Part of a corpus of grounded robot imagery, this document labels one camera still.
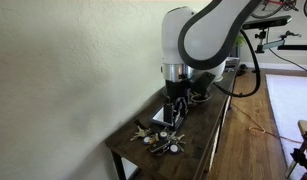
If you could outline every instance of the table surface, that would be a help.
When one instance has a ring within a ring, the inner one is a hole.
[[[218,84],[224,89],[231,89],[235,74],[236,71],[223,73],[223,80]],[[142,139],[130,141],[137,131],[133,121],[127,122],[109,136],[106,139],[107,147],[157,179],[200,179],[228,97],[214,85],[211,86],[210,93],[210,100],[189,107],[186,119],[177,130],[177,135],[185,134],[182,138],[186,142],[182,145],[184,152],[176,155],[166,152],[162,156],[154,156],[143,145]],[[164,96],[159,92],[134,119],[138,119],[146,127],[151,127],[153,124],[149,119],[163,106],[164,100]]]

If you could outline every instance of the white rug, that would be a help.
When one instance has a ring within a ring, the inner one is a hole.
[[[307,77],[266,75],[274,119],[280,136],[303,141],[298,120],[307,120]],[[300,144],[281,140],[284,156],[289,166],[293,161],[290,153]],[[297,165],[291,174],[292,180],[299,180],[306,172]]]

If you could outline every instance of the black cable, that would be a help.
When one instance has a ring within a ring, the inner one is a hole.
[[[267,29],[266,43],[269,42],[269,32],[270,32],[270,28]],[[290,61],[290,60],[288,60],[288,59],[282,58],[281,56],[277,55],[274,51],[272,51],[272,49],[269,49],[269,50],[270,50],[271,53],[273,53],[276,57],[282,59],[283,61],[286,61],[286,62],[289,62],[289,63],[291,63],[291,64],[294,64],[295,66],[297,66],[297,67],[299,67],[299,68],[301,68],[301,69],[303,69],[304,71],[307,72],[307,69],[305,69],[304,67],[302,67],[302,66],[296,64],[296,63],[293,62],[293,61]]]
[[[255,67],[255,75],[256,75],[256,84],[255,84],[255,87],[254,87],[254,90],[248,94],[234,94],[230,91],[227,91],[225,90],[224,88],[222,88],[221,86],[219,86],[218,84],[216,83],[213,83],[219,90],[221,90],[223,93],[229,95],[229,96],[232,96],[232,97],[239,97],[239,98],[242,98],[242,97],[249,97],[253,94],[255,94],[259,88],[260,88],[260,85],[261,85],[261,74],[260,74],[260,67],[259,67],[259,64],[258,64],[258,61],[257,61],[257,58],[256,58],[256,55],[254,53],[254,49],[252,47],[252,44],[249,40],[249,38],[247,37],[246,33],[241,29],[240,30],[241,34],[243,35],[247,45],[249,46],[249,49],[251,51],[251,55],[252,55],[252,58],[253,58],[253,63],[254,63],[254,67]]]

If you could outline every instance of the table leg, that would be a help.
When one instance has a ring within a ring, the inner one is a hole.
[[[111,151],[111,153],[113,156],[115,168],[117,171],[117,175],[119,176],[119,179],[126,180],[125,171],[124,171],[124,167],[123,167],[123,163],[121,159],[122,157],[114,151]]]

